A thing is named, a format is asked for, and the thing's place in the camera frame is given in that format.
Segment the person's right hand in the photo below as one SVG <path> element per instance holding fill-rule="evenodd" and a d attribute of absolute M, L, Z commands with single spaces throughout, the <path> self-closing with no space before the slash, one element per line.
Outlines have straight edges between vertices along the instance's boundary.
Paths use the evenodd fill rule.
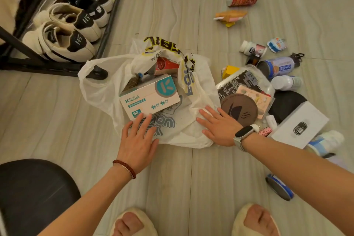
<path fill-rule="evenodd" d="M 210 106 L 206 106 L 205 109 L 212 109 Z M 206 121 L 205 123 L 200 123 L 199 120 L 205 121 L 203 116 L 197 117 L 196 121 L 204 127 L 204 129 L 208 129 L 210 131 L 216 131 L 219 134 L 219 143 L 216 143 L 220 146 L 231 147 L 234 146 L 233 138 L 235 133 L 243 128 L 241 124 L 239 124 L 236 120 L 235 121 L 220 121 L 217 124 L 210 124 Z"/>

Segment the person's left hand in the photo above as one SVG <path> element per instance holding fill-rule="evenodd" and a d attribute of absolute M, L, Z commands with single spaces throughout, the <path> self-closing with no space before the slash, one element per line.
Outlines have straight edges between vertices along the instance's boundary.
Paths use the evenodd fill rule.
<path fill-rule="evenodd" d="M 121 140 L 116 158 L 124 165 L 127 165 L 127 168 L 131 170 L 134 177 L 143 171 L 152 161 L 152 158 L 148 158 L 148 154 L 150 145 L 155 139 L 154 134 L 157 128 L 153 126 L 153 136 L 139 136 L 139 128 L 145 118 L 146 117 L 140 113 L 138 117 L 132 121 L 132 125 L 128 131 L 128 137 L 125 140 Z"/>

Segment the white printed plastic bag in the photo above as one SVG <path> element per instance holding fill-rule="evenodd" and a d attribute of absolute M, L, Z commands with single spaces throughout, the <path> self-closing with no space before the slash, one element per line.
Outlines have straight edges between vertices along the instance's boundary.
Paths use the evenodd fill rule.
<path fill-rule="evenodd" d="M 148 102 L 146 95 L 137 93 L 138 86 L 123 94 L 128 82 L 135 76 L 148 73 L 166 58 L 179 65 L 173 76 L 165 74 L 152 79 L 152 90 L 157 98 Z M 202 55 L 179 49 L 174 42 L 160 37 L 132 39 L 129 54 L 87 61 L 78 73 L 84 99 L 108 114 L 120 133 L 128 119 L 139 114 L 152 114 L 149 127 L 155 126 L 155 138 L 161 144 L 202 149 L 213 142 L 202 132 L 196 118 L 202 118 L 200 109 L 221 107 L 211 62 Z"/>

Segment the person's left forearm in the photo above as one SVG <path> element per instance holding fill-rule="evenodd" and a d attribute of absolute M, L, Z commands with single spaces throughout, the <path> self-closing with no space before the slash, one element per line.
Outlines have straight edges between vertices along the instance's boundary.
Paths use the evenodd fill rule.
<path fill-rule="evenodd" d="M 132 179 L 127 168 L 114 164 L 102 179 L 38 236 L 93 236 L 117 194 Z"/>

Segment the person's right forearm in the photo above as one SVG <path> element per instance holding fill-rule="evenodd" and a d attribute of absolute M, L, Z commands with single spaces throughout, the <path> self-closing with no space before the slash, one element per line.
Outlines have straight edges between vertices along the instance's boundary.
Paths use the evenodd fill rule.
<path fill-rule="evenodd" d="M 307 151 L 256 133 L 242 148 L 346 236 L 354 236 L 354 174 Z"/>

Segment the brown round coaster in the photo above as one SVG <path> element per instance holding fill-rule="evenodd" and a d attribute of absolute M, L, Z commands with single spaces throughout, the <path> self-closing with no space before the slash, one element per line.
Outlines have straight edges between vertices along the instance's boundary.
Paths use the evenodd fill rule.
<path fill-rule="evenodd" d="M 221 109 L 242 126 L 256 122 L 258 107 L 254 100 L 244 94 L 231 94 L 221 100 Z"/>

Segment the white smartwatch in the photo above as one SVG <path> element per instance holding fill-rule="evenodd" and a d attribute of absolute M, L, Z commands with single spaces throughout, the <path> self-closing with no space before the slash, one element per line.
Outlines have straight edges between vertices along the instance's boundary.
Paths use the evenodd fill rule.
<path fill-rule="evenodd" d="M 243 140 L 253 133 L 258 134 L 259 131 L 260 131 L 260 127 L 256 124 L 251 124 L 249 126 L 243 127 L 241 130 L 235 133 L 235 136 L 233 138 L 234 145 L 237 146 L 239 150 L 243 152 L 247 152 L 242 145 Z"/>

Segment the white and teal box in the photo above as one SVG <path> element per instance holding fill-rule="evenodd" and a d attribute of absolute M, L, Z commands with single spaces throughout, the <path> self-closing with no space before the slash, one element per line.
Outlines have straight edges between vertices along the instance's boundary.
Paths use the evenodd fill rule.
<path fill-rule="evenodd" d="M 169 74 L 158 76 L 130 90 L 123 91 L 119 99 L 132 121 L 141 113 L 146 117 L 181 101 L 173 78 Z"/>

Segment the clear bag with black label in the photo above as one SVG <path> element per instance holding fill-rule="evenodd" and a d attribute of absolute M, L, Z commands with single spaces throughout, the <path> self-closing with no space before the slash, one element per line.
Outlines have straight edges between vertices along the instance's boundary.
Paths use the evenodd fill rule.
<path fill-rule="evenodd" d="M 246 65 L 216 85 L 220 101 L 228 95 L 235 94 L 240 85 L 245 85 L 274 99 L 275 89 L 269 80 L 255 66 Z"/>

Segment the pink packet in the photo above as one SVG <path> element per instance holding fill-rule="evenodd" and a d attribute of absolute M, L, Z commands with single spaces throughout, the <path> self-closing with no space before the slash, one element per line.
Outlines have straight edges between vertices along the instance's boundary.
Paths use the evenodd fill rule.
<path fill-rule="evenodd" d="M 258 119 L 262 120 L 266 113 L 269 112 L 270 107 L 273 104 L 274 99 L 262 92 L 255 91 L 245 85 L 240 85 L 236 91 L 237 94 L 243 94 L 250 97 L 258 108 Z"/>

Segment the yellow small box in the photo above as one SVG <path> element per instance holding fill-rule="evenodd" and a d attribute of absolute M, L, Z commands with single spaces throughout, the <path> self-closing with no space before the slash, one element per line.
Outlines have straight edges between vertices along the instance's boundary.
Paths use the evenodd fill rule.
<path fill-rule="evenodd" d="M 227 65 L 226 67 L 222 68 L 222 70 L 221 70 L 222 80 L 226 79 L 227 77 L 229 77 L 230 75 L 236 73 L 239 70 L 240 70 L 239 67 L 235 67 L 235 66 L 232 66 L 232 65 Z"/>

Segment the brown packet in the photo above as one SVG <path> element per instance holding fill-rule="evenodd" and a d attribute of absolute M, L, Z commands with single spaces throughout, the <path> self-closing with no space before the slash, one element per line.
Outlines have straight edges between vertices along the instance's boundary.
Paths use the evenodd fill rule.
<path fill-rule="evenodd" d="M 138 73 L 129 80 L 129 82 L 127 83 L 127 85 L 125 86 L 122 92 L 130 93 L 132 91 L 135 91 L 141 84 L 142 84 L 141 74 Z"/>

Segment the white small tube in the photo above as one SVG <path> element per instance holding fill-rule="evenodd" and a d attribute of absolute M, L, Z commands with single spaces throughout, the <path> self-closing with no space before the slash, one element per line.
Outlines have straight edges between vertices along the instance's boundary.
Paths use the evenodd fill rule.
<path fill-rule="evenodd" d="M 277 129 L 278 124 L 275 120 L 274 115 L 267 115 L 265 119 L 268 124 L 268 127 L 270 127 L 272 131 L 275 131 Z"/>

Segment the dark brown small bottle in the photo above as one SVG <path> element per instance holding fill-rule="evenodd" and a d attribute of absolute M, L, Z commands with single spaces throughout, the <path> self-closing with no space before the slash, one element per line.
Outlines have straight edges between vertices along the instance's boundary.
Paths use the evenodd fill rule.
<path fill-rule="evenodd" d="M 261 59 L 261 55 L 250 54 L 247 58 L 246 65 L 257 66 Z"/>

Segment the black cloth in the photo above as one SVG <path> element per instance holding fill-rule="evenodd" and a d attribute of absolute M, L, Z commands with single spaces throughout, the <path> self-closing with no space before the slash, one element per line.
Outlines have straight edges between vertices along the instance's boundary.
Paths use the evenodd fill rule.
<path fill-rule="evenodd" d="M 276 91 L 274 102 L 269 109 L 269 115 L 273 115 L 277 124 L 286 119 L 299 105 L 307 99 L 294 91 Z"/>

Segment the red small box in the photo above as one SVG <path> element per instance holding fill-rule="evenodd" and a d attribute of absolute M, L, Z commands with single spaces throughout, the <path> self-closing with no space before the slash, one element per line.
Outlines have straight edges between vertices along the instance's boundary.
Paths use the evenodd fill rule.
<path fill-rule="evenodd" d="M 177 73 L 179 69 L 179 64 L 165 57 L 158 57 L 157 62 L 154 67 L 154 75 L 159 76 L 163 74 L 174 74 Z"/>

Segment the plain white bottle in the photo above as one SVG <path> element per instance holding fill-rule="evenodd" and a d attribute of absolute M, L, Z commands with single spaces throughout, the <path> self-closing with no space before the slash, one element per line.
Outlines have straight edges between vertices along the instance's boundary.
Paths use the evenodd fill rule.
<path fill-rule="evenodd" d="M 303 85 L 303 80 L 297 76 L 277 76 L 271 80 L 271 84 L 278 91 L 295 91 Z"/>

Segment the white pill bottle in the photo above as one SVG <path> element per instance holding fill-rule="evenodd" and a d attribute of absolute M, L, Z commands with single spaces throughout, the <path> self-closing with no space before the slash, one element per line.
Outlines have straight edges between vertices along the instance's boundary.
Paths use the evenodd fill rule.
<path fill-rule="evenodd" d="M 247 56 L 255 55 L 256 57 L 261 58 L 266 53 L 267 48 L 251 41 L 243 41 L 239 51 Z"/>

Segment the cream left slipper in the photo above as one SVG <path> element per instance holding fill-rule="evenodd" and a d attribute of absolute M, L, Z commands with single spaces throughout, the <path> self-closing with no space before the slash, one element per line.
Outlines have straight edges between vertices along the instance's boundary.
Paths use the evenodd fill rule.
<path fill-rule="evenodd" d="M 136 216 L 137 219 L 139 219 L 140 223 L 142 224 L 142 228 L 138 231 L 135 231 L 134 234 L 132 232 L 129 232 L 128 235 L 122 235 L 120 232 L 116 232 L 116 224 L 119 220 L 122 220 L 125 227 L 128 228 L 128 226 L 124 222 L 124 218 L 123 218 L 127 213 L 131 213 L 134 216 Z M 123 211 L 117 217 L 117 220 L 114 222 L 114 224 L 111 228 L 109 236 L 158 236 L 158 233 L 157 233 L 157 230 L 156 230 L 153 222 L 151 221 L 149 216 L 144 211 L 142 211 L 136 207 L 130 207 L 130 208 L 126 209 L 125 211 Z"/>

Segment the cream slipper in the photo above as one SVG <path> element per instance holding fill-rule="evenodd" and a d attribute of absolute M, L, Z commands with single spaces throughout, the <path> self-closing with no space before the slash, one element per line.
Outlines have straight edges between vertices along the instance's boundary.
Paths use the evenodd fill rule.
<path fill-rule="evenodd" d="M 135 231 L 134 234 L 132 232 L 129 232 L 128 235 L 122 235 L 120 232 L 116 232 L 116 224 L 119 220 L 122 220 L 125 227 L 128 228 L 128 226 L 124 222 L 124 218 L 123 218 L 127 213 L 131 213 L 134 216 L 136 216 L 137 219 L 139 219 L 140 223 L 142 224 L 142 228 L 138 231 Z M 130 208 L 126 209 L 125 211 L 123 211 L 117 217 L 117 220 L 114 222 L 114 224 L 111 228 L 109 236 L 158 236 L 158 233 L 157 233 L 157 230 L 156 230 L 153 222 L 151 221 L 149 216 L 144 211 L 142 211 L 136 207 L 130 207 Z"/>
<path fill-rule="evenodd" d="M 281 233 L 266 208 L 248 203 L 237 213 L 231 236 L 281 236 Z"/>

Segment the white box with black logo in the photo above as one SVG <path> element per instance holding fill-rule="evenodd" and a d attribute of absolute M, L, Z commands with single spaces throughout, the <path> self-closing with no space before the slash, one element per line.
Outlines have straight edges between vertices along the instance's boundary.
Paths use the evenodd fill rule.
<path fill-rule="evenodd" d="M 306 101 L 288 115 L 268 137 L 304 149 L 328 121 L 328 117 Z"/>

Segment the blue and white small pouch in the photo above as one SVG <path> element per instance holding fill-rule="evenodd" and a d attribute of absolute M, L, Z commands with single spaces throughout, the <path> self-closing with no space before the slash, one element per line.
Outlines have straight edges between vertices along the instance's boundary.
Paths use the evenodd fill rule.
<path fill-rule="evenodd" d="M 267 46 L 273 53 L 278 53 L 287 48 L 287 43 L 285 39 L 276 37 L 268 41 Z"/>

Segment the cream right slipper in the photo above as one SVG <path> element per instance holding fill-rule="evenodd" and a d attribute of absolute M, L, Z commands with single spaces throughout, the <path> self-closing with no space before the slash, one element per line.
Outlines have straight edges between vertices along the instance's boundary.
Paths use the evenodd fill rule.
<path fill-rule="evenodd" d="M 231 236 L 281 236 L 281 233 L 266 208 L 248 203 L 237 213 Z"/>

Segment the blue round tin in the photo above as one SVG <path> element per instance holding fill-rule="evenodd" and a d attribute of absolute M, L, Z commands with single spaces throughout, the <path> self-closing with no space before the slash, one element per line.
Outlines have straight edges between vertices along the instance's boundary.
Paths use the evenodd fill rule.
<path fill-rule="evenodd" d="M 286 201 L 291 201 L 294 198 L 293 191 L 274 174 L 268 174 L 265 181 L 280 198 Z"/>

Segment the orange toy bird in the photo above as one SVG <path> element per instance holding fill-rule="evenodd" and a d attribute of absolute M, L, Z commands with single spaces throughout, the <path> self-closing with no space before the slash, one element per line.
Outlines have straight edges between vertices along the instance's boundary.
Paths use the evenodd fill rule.
<path fill-rule="evenodd" d="M 214 20 L 218 20 L 223 23 L 226 27 L 231 27 L 247 15 L 246 11 L 239 10 L 229 10 L 221 13 L 216 13 Z"/>

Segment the white bottle with blue label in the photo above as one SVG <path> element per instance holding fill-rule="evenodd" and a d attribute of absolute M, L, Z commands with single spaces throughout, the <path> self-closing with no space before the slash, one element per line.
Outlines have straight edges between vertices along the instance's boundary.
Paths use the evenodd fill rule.
<path fill-rule="evenodd" d="M 344 135 L 336 130 L 330 130 L 314 137 L 304 150 L 323 157 L 334 153 L 344 142 Z"/>

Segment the black metal shoe rack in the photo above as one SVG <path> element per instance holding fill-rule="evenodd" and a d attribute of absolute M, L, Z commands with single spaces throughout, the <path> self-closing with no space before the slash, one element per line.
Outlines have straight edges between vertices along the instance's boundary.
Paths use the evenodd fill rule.
<path fill-rule="evenodd" d="M 5 46 L 0 46 L 0 71 L 19 71 L 27 73 L 40 73 L 40 74 L 52 74 L 57 76 L 77 77 L 78 72 L 81 70 L 83 63 L 71 64 L 71 63 L 55 63 L 52 61 L 46 61 L 40 55 L 31 50 L 28 46 L 24 45 L 19 38 L 24 35 L 25 30 L 29 27 L 29 22 L 35 14 L 36 9 L 39 9 L 39 5 L 44 5 L 44 0 L 21 0 L 20 4 L 28 5 L 17 17 L 20 19 L 18 25 L 14 31 L 14 34 L 7 32 L 0 26 L 0 38 L 5 41 Z M 97 53 L 93 59 L 103 58 L 105 47 L 108 43 L 110 33 L 116 14 L 118 11 L 120 0 L 114 0 L 113 8 L 110 12 L 108 24 L 105 26 L 103 36 L 100 40 Z M 13 50 L 17 50 L 24 54 L 27 59 L 12 58 L 10 55 Z M 98 66 L 95 66 L 93 70 L 86 76 L 88 78 L 104 80 L 108 76 L 108 72 Z"/>

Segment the beige and black sneaker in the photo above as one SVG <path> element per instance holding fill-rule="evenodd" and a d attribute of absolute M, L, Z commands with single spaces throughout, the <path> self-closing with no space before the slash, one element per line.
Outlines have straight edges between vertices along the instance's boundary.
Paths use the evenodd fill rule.
<path fill-rule="evenodd" d="M 71 31 L 76 30 L 90 42 L 95 42 L 101 36 L 101 24 L 96 19 L 97 16 L 101 16 L 102 9 L 100 6 L 98 9 L 99 11 L 96 12 L 78 8 L 69 3 L 55 3 L 46 10 L 38 12 L 33 18 L 33 24 L 39 27 L 45 22 L 53 21 Z"/>
<path fill-rule="evenodd" d="M 22 42 L 44 59 L 56 63 L 85 63 L 96 54 L 94 46 L 82 34 L 53 21 L 28 31 Z"/>

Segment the black round stool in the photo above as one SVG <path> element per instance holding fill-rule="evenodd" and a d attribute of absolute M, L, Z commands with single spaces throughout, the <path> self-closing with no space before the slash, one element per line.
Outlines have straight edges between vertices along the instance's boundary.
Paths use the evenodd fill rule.
<path fill-rule="evenodd" d="M 80 198 L 73 178 L 53 162 L 0 164 L 0 236 L 37 236 Z"/>

